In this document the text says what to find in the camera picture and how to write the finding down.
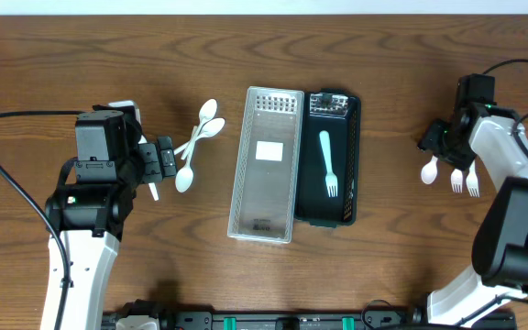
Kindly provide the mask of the white spoon cluster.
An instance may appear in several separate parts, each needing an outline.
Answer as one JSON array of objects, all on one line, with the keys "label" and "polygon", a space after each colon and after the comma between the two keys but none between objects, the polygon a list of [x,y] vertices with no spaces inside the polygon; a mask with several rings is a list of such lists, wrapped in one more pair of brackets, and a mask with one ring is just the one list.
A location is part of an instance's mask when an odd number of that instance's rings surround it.
[{"label": "white spoon cluster", "polygon": [[217,101],[215,99],[209,99],[207,102],[203,104],[199,112],[200,123],[198,127],[195,128],[194,131],[192,132],[189,144],[182,153],[181,158],[183,160],[185,160],[187,155],[189,154],[191,145],[198,137],[202,127],[215,117],[216,111],[217,111]]},{"label": "white spoon cluster", "polygon": [[193,170],[191,168],[192,156],[196,138],[199,134],[200,129],[195,126],[192,132],[192,138],[190,139],[189,145],[186,148],[187,157],[185,165],[177,172],[175,178],[175,187],[179,193],[186,192],[193,182]]},{"label": "white spoon cluster", "polygon": [[[225,123],[226,121],[224,120],[224,118],[216,118],[209,121],[201,128],[196,139],[214,137],[223,129]],[[187,141],[186,143],[180,145],[174,150],[174,154],[178,155],[179,153],[185,151],[189,145],[190,141]]]}]

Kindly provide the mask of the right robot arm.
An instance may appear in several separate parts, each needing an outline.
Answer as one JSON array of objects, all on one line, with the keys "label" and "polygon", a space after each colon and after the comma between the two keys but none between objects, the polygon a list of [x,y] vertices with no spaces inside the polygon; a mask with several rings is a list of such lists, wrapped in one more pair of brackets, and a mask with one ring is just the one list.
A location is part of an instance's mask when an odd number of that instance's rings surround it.
[{"label": "right robot arm", "polygon": [[418,143],[459,171],[481,160],[497,191],[470,266],[427,296],[427,324],[471,327],[506,303],[528,303],[528,139],[518,114],[497,106],[494,85],[489,75],[461,77],[451,119],[433,121]]}]

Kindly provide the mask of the pale blue plastic fork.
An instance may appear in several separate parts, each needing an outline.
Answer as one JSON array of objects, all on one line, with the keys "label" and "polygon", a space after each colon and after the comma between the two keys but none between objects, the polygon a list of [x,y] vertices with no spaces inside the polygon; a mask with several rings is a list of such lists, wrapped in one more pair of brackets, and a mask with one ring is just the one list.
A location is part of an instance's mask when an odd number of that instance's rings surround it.
[{"label": "pale blue plastic fork", "polygon": [[338,180],[333,171],[331,142],[329,133],[325,130],[322,130],[319,133],[319,140],[321,144],[326,170],[326,175],[324,179],[325,186],[327,188],[327,194],[329,198],[336,198],[338,196]]}]

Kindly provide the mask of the white fork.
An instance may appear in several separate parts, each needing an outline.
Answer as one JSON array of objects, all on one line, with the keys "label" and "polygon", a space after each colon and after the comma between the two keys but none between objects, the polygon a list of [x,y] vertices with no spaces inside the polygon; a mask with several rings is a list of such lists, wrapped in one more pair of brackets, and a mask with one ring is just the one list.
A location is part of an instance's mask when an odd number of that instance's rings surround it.
[{"label": "white fork", "polygon": [[454,169],[450,176],[451,187],[454,193],[463,192],[463,171],[460,169]]},{"label": "white fork", "polygon": [[479,197],[479,178],[476,173],[476,161],[473,161],[469,166],[466,186],[471,197]]}]

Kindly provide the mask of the black plastic basket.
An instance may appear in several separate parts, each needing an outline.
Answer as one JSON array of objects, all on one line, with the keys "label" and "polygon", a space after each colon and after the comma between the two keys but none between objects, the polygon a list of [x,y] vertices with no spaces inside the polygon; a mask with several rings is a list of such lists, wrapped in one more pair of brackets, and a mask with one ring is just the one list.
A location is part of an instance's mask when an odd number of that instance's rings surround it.
[{"label": "black plastic basket", "polygon": [[[294,216],[312,226],[350,226],[358,200],[360,99],[324,88],[305,95]],[[338,195],[329,198],[319,133],[329,133]]]}]

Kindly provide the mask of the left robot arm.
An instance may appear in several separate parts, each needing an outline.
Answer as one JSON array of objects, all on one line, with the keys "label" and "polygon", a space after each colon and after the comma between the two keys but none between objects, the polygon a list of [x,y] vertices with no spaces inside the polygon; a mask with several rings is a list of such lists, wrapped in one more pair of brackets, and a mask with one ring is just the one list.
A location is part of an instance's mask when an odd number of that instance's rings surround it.
[{"label": "left robot arm", "polygon": [[65,162],[45,214],[59,236],[49,241],[43,329],[98,329],[124,223],[141,184],[176,173],[169,137],[148,142],[138,105],[96,105],[78,115],[77,155]]}]

